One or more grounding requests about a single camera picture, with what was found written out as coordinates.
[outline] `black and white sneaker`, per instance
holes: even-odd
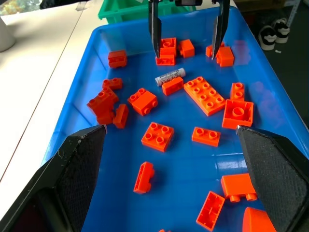
[[[276,38],[275,30],[269,25],[262,27],[258,35],[261,48],[265,51],[270,51],[275,48]]]
[[[286,18],[277,19],[272,23],[272,27],[277,35],[276,43],[286,43],[290,34],[290,28],[286,25]]]

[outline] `white desk surface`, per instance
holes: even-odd
[[[102,2],[2,17],[17,43],[0,53],[0,219],[41,166]]]

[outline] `orange plastic piece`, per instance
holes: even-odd
[[[231,202],[239,202],[241,197],[246,197],[248,201],[257,199],[248,173],[224,175],[221,178],[221,185],[225,198],[229,198]]]
[[[183,88],[207,116],[224,109],[225,99],[203,77],[189,81]]]
[[[124,67],[127,63],[126,51],[110,52],[108,54],[108,65],[111,68]]]
[[[113,78],[112,80],[104,80],[103,81],[103,86],[104,87],[109,87],[111,90],[113,89],[120,89],[122,88],[122,80],[120,78]]]
[[[237,101],[245,100],[245,85],[243,83],[232,84],[230,99]]]
[[[226,100],[222,127],[236,129],[237,125],[250,127],[253,123],[253,102]]]
[[[103,92],[108,94],[111,97],[111,100],[113,103],[116,103],[119,101],[118,96],[114,93],[114,91],[111,90],[109,87],[104,87]]]
[[[174,134],[172,127],[152,122],[141,139],[144,146],[165,152]]]
[[[222,42],[220,47],[224,47],[224,46],[225,46],[225,44],[224,44],[224,42]],[[209,45],[208,47],[206,47],[206,56],[212,57],[212,45]]]
[[[144,194],[146,192],[149,192],[151,188],[151,184],[149,183],[149,180],[151,177],[153,177],[155,174],[155,171],[153,169],[153,164],[149,162],[144,162],[140,166],[140,171],[136,179],[136,183],[134,186],[134,192],[139,194]]]
[[[140,88],[135,94],[131,95],[128,102],[142,116],[149,114],[150,110],[158,105],[156,95],[144,88]]]
[[[166,38],[161,40],[160,54],[176,56],[176,38]]]
[[[157,65],[175,65],[176,60],[174,55],[160,55],[160,58],[155,58]]]
[[[220,132],[195,127],[192,134],[192,141],[218,147],[220,136]]]
[[[115,114],[113,111],[106,111],[100,117],[97,117],[97,122],[99,124],[111,124],[113,119],[115,117]]]
[[[125,104],[120,104],[116,110],[116,117],[112,121],[113,124],[119,129],[125,128],[128,114],[129,109],[127,106]]]
[[[179,76],[162,85],[163,93],[168,96],[183,88],[183,79]]]
[[[209,231],[213,231],[224,201],[223,197],[210,191],[197,217],[197,224]]]
[[[193,57],[195,55],[195,49],[191,40],[183,40],[179,42],[178,49],[180,51],[180,55],[183,58]]]
[[[216,57],[220,67],[232,66],[234,63],[234,56],[230,47],[220,47]]]
[[[247,207],[243,216],[242,232],[276,232],[266,211]]]

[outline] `black textured fabric pad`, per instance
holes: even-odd
[[[308,160],[279,135],[247,127],[237,134],[252,184],[277,232],[309,232]]]

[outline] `orange lego brick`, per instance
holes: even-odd
[[[153,169],[153,164],[149,162],[144,162],[140,166],[139,174],[137,176],[134,192],[138,194],[144,194],[150,191],[151,184],[149,183],[150,178],[152,178],[155,174]]]
[[[253,102],[226,100],[222,127],[236,129],[238,125],[250,127],[253,123]]]
[[[114,93],[114,91],[111,90],[111,88],[109,87],[104,87],[103,88],[103,92],[110,95],[111,99],[112,99],[112,102],[113,103],[116,103],[119,101],[119,98],[118,96]]]
[[[168,96],[183,88],[183,79],[179,76],[162,85],[163,93]]]
[[[221,185],[225,198],[229,198],[231,202],[239,202],[241,197],[246,197],[248,201],[257,199],[248,173],[224,175],[221,178]]]
[[[247,207],[243,216],[242,232],[276,232],[266,211]]]
[[[220,136],[220,132],[195,127],[192,134],[192,141],[217,147],[219,145]]]
[[[230,99],[237,101],[245,100],[245,85],[243,83],[232,83]]]
[[[207,116],[225,107],[225,99],[201,76],[184,84],[183,88]]]
[[[122,88],[122,80],[120,78],[113,78],[112,80],[104,80],[103,81],[103,86],[104,87],[109,87],[111,90],[114,89],[121,89]]]
[[[216,57],[220,67],[232,66],[234,63],[234,56],[230,47],[220,47]]]
[[[108,54],[108,65],[111,68],[124,67],[127,63],[126,51],[110,52]]]
[[[212,57],[212,45],[206,47],[206,56]]]
[[[213,231],[224,201],[223,197],[210,191],[197,217],[197,224],[209,231]]]
[[[174,134],[172,127],[152,122],[141,139],[144,146],[165,152]]]
[[[155,94],[140,88],[137,93],[131,95],[128,102],[133,106],[133,109],[144,116],[150,113],[150,110],[158,105],[158,99]]]
[[[195,55],[195,49],[191,40],[182,40],[179,42],[178,49],[180,51],[180,55],[183,58],[193,57]]]
[[[174,55],[160,55],[160,58],[155,58],[157,65],[175,65],[176,60]]]
[[[176,38],[161,39],[160,54],[177,56],[176,44]]]
[[[112,121],[113,124],[119,129],[125,128],[128,114],[129,109],[127,106],[125,104],[120,104],[116,110],[116,117]]]
[[[115,117],[115,114],[113,111],[106,111],[102,115],[100,115],[100,117],[97,117],[97,122],[101,125],[111,124],[114,117]]]

